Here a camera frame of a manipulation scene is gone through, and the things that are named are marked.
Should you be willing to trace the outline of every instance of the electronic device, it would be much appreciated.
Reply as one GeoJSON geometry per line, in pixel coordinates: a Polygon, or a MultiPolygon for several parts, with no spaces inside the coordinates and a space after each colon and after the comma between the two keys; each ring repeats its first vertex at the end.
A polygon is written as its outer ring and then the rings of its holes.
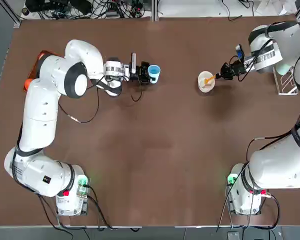
{"type": "Polygon", "coordinates": [[[228,231],[226,235],[228,237],[228,240],[240,240],[240,235],[237,231],[228,231]]]}
{"type": "Polygon", "coordinates": [[[31,12],[42,12],[47,10],[57,10],[65,8],[69,0],[25,0],[26,8],[31,12]]]}

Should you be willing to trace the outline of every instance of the black cable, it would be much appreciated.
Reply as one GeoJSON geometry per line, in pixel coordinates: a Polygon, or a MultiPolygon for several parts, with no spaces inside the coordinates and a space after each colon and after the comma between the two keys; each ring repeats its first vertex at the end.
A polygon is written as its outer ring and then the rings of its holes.
{"type": "Polygon", "coordinates": [[[66,114],[69,118],[73,119],[74,121],[76,121],[77,123],[80,123],[80,124],[87,124],[87,123],[90,123],[97,115],[98,111],[99,111],[99,106],[100,106],[100,99],[99,99],[99,88],[97,87],[96,88],[96,95],[97,95],[97,100],[98,100],[98,104],[97,104],[97,107],[96,107],[96,111],[93,115],[92,118],[90,118],[89,120],[87,121],[80,121],[78,119],[76,119],[75,117],[71,116],[69,113],[66,112],[66,110],[64,110],[64,108],[61,106],[60,102],[58,102],[58,105],[61,109],[62,112],[64,112],[64,114],[66,114]]]}
{"type": "Polygon", "coordinates": [[[219,219],[219,223],[217,225],[217,228],[216,228],[216,231],[215,232],[218,232],[219,228],[220,228],[220,224],[221,224],[221,221],[222,221],[222,217],[224,215],[224,211],[225,211],[225,207],[226,207],[226,204],[227,204],[227,201],[228,201],[228,198],[229,198],[229,195],[230,195],[230,192],[232,190],[232,188],[234,187],[236,181],[239,179],[240,175],[244,172],[244,170],[247,168],[247,166],[249,165],[249,161],[245,164],[245,166],[241,169],[241,171],[239,172],[237,178],[234,180],[232,186],[230,187],[230,190],[228,191],[226,197],[225,197],[225,201],[224,201],[224,204],[223,204],[223,208],[222,208],[222,212],[221,212],[221,215],[220,215],[220,219],[219,219]]]}
{"type": "Polygon", "coordinates": [[[237,20],[237,19],[239,19],[239,18],[242,17],[242,15],[240,15],[240,16],[236,16],[236,17],[233,18],[233,19],[230,19],[230,10],[229,10],[228,6],[224,3],[224,0],[221,0],[221,3],[222,3],[222,4],[226,7],[226,9],[228,10],[228,21],[229,21],[229,22],[232,22],[232,21],[237,20]]]}
{"type": "Polygon", "coordinates": [[[87,231],[85,229],[83,229],[83,231],[84,231],[85,235],[88,237],[88,239],[90,240],[90,237],[89,237],[87,231]]]}
{"type": "Polygon", "coordinates": [[[270,230],[270,231],[273,233],[274,240],[277,240],[277,236],[276,236],[275,232],[273,230],[270,230]]]}
{"type": "Polygon", "coordinates": [[[40,203],[41,203],[41,205],[42,205],[42,208],[43,208],[44,214],[45,214],[45,216],[46,216],[46,219],[48,220],[48,222],[50,223],[50,225],[51,225],[55,230],[58,230],[58,231],[61,231],[61,232],[65,232],[65,233],[71,235],[71,240],[73,240],[73,239],[74,239],[74,235],[73,235],[71,232],[69,232],[69,231],[67,231],[67,230],[64,230],[64,229],[61,229],[61,228],[58,228],[58,227],[56,227],[56,226],[52,223],[52,221],[50,220],[50,218],[49,218],[49,216],[48,216],[48,213],[47,213],[45,204],[44,204],[44,202],[43,202],[43,200],[42,200],[42,196],[39,195],[39,194],[37,194],[37,196],[38,196],[38,198],[39,198],[39,200],[40,200],[40,203]]]}
{"type": "Polygon", "coordinates": [[[239,60],[239,57],[238,57],[237,55],[234,55],[234,56],[232,56],[232,57],[230,58],[228,65],[231,64],[231,61],[232,61],[232,59],[234,59],[234,58],[237,58],[237,59],[239,60]]]}
{"type": "MultiPolygon", "coordinates": [[[[124,75],[123,75],[122,77],[125,78],[127,82],[129,81],[129,79],[128,79],[127,76],[124,76],[124,75]]],[[[137,99],[134,99],[134,96],[132,95],[131,89],[130,89],[130,96],[131,96],[131,99],[132,99],[134,102],[139,102],[139,100],[140,100],[141,97],[142,97],[143,91],[142,91],[142,83],[141,83],[141,81],[140,81],[140,78],[139,78],[138,75],[137,75],[136,77],[138,78],[138,82],[139,82],[140,95],[139,95],[139,97],[138,97],[137,99]]]]}
{"type": "Polygon", "coordinates": [[[268,41],[266,41],[266,42],[262,45],[262,47],[260,48],[260,50],[258,50],[256,56],[255,56],[255,57],[253,58],[253,60],[249,63],[249,65],[246,67],[246,69],[249,68],[248,72],[243,76],[243,78],[242,78],[241,80],[239,80],[239,82],[242,82],[242,81],[246,78],[246,76],[250,73],[251,68],[252,68],[252,65],[254,65],[254,64],[256,63],[256,61],[257,61],[257,59],[258,59],[258,57],[259,57],[261,51],[262,51],[262,50],[263,50],[263,49],[264,49],[271,41],[272,41],[272,39],[269,39],[268,41]]]}
{"type": "Polygon", "coordinates": [[[93,197],[91,197],[90,195],[88,195],[88,199],[92,200],[92,202],[93,202],[94,205],[96,206],[96,208],[97,208],[99,214],[101,215],[101,220],[103,221],[104,225],[105,225],[108,229],[111,229],[111,230],[117,230],[118,228],[114,228],[114,227],[112,227],[112,226],[110,226],[110,225],[108,224],[108,222],[107,222],[107,220],[106,220],[106,218],[105,218],[103,212],[101,211],[101,208],[100,208],[98,202],[97,202],[93,197]]]}
{"type": "Polygon", "coordinates": [[[254,2],[251,0],[238,0],[239,3],[241,3],[246,9],[249,9],[251,7],[250,3],[252,3],[252,16],[255,16],[255,11],[254,11],[254,2]]]}
{"type": "Polygon", "coordinates": [[[139,232],[139,230],[140,230],[140,228],[134,229],[134,228],[132,228],[132,227],[131,227],[130,229],[131,229],[131,231],[134,232],[134,233],[139,232]]]}
{"type": "Polygon", "coordinates": [[[275,229],[278,226],[278,223],[279,223],[280,217],[281,217],[280,204],[279,204],[278,200],[276,199],[276,197],[274,195],[271,194],[270,196],[275,201],[276,207],[277,207],[277,216],[276,216],[275,223],[272,226],[270,226],[270,227],[266,227],[266,226],[253,226],[255,229],[273,230],[273,229],[275,229]]]}

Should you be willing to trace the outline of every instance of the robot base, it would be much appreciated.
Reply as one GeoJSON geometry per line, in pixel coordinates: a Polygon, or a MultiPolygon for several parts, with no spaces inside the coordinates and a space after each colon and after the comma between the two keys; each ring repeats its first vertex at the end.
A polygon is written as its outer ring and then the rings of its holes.
{"type": "Polygon", "coordinates": [[[251,215],[257,215],[259,214],[261,205],[261,194],[255,194],[253,196],[252,193],[245,189],[242,182],[242,175],[238,176],[243,166],[244,165],[242,163],[236,164],[227,178],[227,193],[235,179],[238,178],[229,194],[229,210],[230,213],[237,215],[249,215],[250,211],[251,215]]]}
{"type": "Polygon", "coordinates": [[[55,196],[59,216],[80,216],[87,215],[88,213],[87,197],[78,196],[78,191],[82,191],[81,189],[83,189],[83,187],[79,186],[79,179],[85,173],[78,165],[72,165],[72,167],[74,170],[74,184],[68,196],[55,196]]]}

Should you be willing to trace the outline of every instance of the green light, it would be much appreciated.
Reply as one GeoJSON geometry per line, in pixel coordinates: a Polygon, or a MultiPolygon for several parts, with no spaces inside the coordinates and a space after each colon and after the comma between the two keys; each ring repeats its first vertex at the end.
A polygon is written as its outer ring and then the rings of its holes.
{"type": "Polygon", "coordinates": [[[227,181],[228,181],[228,184],[229,185],[232,185],[235,183],[235,180],[237,179],[238,175],[235,174],[235,173],[231,173],[228,178],[227,178],[227,181]]]}

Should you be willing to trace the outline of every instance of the white wire rack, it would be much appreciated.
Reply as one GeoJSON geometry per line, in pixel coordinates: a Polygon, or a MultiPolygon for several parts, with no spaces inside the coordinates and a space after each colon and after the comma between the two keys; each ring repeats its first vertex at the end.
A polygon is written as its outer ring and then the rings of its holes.
{"type": "Polygon", "coordinates": [[[276,89],[279,95],[297,95],[298,89],[294,80],[294,68],[290,68],[287,74],[281,76],[275,68],[272,68],[276,89]]]}

